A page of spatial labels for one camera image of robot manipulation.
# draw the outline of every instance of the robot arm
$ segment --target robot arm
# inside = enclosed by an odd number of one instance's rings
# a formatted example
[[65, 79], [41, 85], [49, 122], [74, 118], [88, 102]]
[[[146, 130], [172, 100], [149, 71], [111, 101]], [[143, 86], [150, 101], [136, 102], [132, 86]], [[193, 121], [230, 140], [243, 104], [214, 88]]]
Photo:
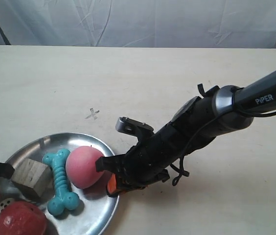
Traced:
[[[157, 133], [145, 123], [119, 118], [117, 131], [136, 136], [138, 143], [125, 154], [97, 160], [97, 171], [113, 173], [107, 185], [109, 196], [165, 182], [169, 165], [179, 173], [173, 180], [176, 185], [182, 176], [189, 176], [183, 167], [186, 155], [207, 146], [216, 136], [247, 128], [254, 117], [276, 115], [265, 114], [276, 110], [276, 71], [245, 88], [215, 86], [205, 92], [200, 84], [198, 89], [203, 97], [188, 101]], [[179, 168], [173, 165], [177, 159]]]

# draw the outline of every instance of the teal rubber bone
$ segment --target teal rubber bone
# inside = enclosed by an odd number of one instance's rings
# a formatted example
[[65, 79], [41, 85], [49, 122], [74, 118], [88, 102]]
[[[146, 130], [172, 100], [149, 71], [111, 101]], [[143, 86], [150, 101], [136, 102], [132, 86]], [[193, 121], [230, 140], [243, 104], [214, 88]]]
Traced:
[[53, 216], [62, 214], [64, 209], [74, 210], [79, 205], [77, 193], [70, 192], [65, 172], [66, 160], [70, 154], [68, 149], [60, 149], [56, 154], [47, 153], [42, 162], [52, 168], [54, 177], [55, 196], [47, 205], [49, 213]]

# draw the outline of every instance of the silver tray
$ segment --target silver tray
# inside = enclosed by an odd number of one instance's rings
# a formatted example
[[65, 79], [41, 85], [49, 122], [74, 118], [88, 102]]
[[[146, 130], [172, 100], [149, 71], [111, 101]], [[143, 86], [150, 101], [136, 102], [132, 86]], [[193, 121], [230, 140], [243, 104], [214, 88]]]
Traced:
[[[60, 133], [40, 138], [12, 155], [6, 162], [14, 168], [26, 158], [41, 162], [45, 153], [56, 153], [61, 148], [70, 151], [80, 146], [91, 146], [100, 150], [104, 156], [114, 155], [113, 151], [101, 140], [79, 133]], [[55, 218], [46, 209], [48, 200], [54, 196], [52, 185], [45, 190], [40, 201], [30, 201], [25, 198], [14, 185], [6, 179], [0, 179], [2, 199], [15, 198], [37, 205], [48, 219], [47, 235], [100, 235], [109, 224], [118, 204], [119, 198], [110, 198], [106, 194], [106, 184], [110, 174], [103, 176], [90, 188], [81, 190], [71, 185], [81, 199], [79, 207], [74, 211], [65, 211]]]

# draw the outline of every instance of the table surface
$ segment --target table surface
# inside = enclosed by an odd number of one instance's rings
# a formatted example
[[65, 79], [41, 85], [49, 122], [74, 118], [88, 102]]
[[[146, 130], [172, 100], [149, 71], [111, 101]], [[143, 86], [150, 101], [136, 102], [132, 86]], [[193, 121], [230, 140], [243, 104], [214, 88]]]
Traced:
[[[276, 49], [0, 46], [0, 161], [59, 132], [96, 136], [121, 154], [136, 138], [115, 130], [118, 117], [158, 130], [197, 84], [243, 87], [274, 70]], [[121, 196], [105, 234], [276, 234], [276, 117], [218, 137], [185, 168], [176, 187]]]

